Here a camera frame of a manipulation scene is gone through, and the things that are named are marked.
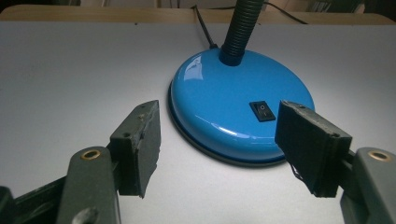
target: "blue lamp base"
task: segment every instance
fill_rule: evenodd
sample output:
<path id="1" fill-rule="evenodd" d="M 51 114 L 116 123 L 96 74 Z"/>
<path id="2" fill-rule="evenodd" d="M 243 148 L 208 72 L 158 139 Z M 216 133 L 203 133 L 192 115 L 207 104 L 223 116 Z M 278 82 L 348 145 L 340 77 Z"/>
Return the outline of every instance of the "blue lamp base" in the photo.
<path id="1" fill-rule="evenodd" d="M 314 109 L 304 85 L 282 64 L 246 50 L 238 66 L 219 60 L 219 49 L 184 62 L 171 83 L 171 116 L 185 138 L 227 163 L 260 167 L 285 160 L 275 143 L 281 100 Z"/>

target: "screw hole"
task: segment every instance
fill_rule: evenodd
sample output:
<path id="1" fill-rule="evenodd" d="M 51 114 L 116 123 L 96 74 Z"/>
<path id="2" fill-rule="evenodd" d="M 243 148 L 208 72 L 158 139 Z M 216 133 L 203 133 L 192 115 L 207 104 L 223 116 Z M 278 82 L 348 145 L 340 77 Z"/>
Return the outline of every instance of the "screw hole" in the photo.
<path id="1" fill-rule="evenodd" d="M 390 156 L 380 151 L 369 151 L 369 156 L 378 161 L 390 161 Z"/>
<path id="2" fill-rule="evenodd" d="M 81 155 L 81 158 L 85 161 L 91 161 L 91 160 L 98 158 L 99 156 L 100 156 L 100 151 L 97 149 L 92 149 L 92 150 L 84 152 Z"/>

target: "desk lamp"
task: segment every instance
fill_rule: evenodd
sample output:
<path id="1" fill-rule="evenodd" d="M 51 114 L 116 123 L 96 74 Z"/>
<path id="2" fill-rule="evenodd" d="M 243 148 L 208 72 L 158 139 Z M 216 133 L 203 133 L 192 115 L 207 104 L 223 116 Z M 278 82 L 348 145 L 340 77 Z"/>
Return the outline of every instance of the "desk lamp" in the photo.
<path id="1" fill-rule="evenodd" d="M 275 143 L 281 100 L 314 109 L 312 97 L 288 68 L 245 50 L 264 0 L 238 0 L 221 49 L 190 57 L 170 85 L 171 117 L 205 154 L 260 167 L 285 160 Z"/>

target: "white table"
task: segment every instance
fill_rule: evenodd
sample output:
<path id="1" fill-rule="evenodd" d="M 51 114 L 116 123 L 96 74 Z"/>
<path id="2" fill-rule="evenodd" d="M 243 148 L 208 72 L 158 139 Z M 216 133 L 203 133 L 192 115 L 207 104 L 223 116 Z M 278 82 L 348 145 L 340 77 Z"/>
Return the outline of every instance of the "white table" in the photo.
<path id="1" fill-rule="evenodd" d="M 228 25 L 208 24 L 222 44 Z M 292 70 L 351 149 L 396 153 L 396 26 L 258 25 L 247 46 Z M 343 223 L 280 164 L 234 167 L 191 147 L 166 109 L 178 67 L 207 49 L 196 24 L 0 22 L 0 185 L 14 197 L 66 175 L 70 157 L 158 99 L 163 142 L 146 198 L 123 223 Z"/>

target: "power cord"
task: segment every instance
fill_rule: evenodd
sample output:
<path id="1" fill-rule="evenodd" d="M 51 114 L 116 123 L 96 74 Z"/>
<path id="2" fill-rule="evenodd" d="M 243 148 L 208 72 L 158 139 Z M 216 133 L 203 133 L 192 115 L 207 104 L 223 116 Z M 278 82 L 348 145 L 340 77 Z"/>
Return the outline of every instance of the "power cord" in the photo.
<path id="1" fill-rule="evenodd" d="M 195 5 L 195 6 L 193 6 L 192 8 L 193 8 L 193 9 L 195 10 L 195 12 L 197 13 L 197 17 L 198 17 L 199 23 L 201 24 L 201 27 L 202 27 L 202 29 L 204 30 L 204 33 L 205 33 L 207 42 L 209 42 L 209 48 L 210 48 L 210 49 L 218 49 L 218 48 L 219 48 L 218 45 L 215 44 L 215 43 L 213 42 L 212 37 L 210 36 L 210 33 L 207 31 L 205 22 L 204 22 L 204 20 L 203 20 L 202 17 L 201 17 L 201 13 L 200 13 L 199 10 L 198 10 L 198 6 Z"/>
<path id="2" fill-rule="evenodd" d="M 287 12 L 286 10 L 284 10 L 284 9 L 282 9 L 282 8 L 280 8 L 280 7 L 278 7 L 277 5 L 274 5 L 274 4 L 269 3 L 269 2 L 263 2 L 263 3 L 264 3 L 265 5 L 268 5 L 268 6 L 271 6 L 271 7 L 276 8 L 276 9 L 279 10 L 281 13 L 285 14 L 287 17 L 293 19 L 294 21 L 299 22 L 300 24 L 308 24 L 308 22 L 302 21 L 302 20 L 300 20 L 300 19 L 294 17 L 293 15 L 289 14 L 289 12 Z M 214 8 L 211 8 L 211 9 L 235 9 L 235 7 L 214 7 Z"/>

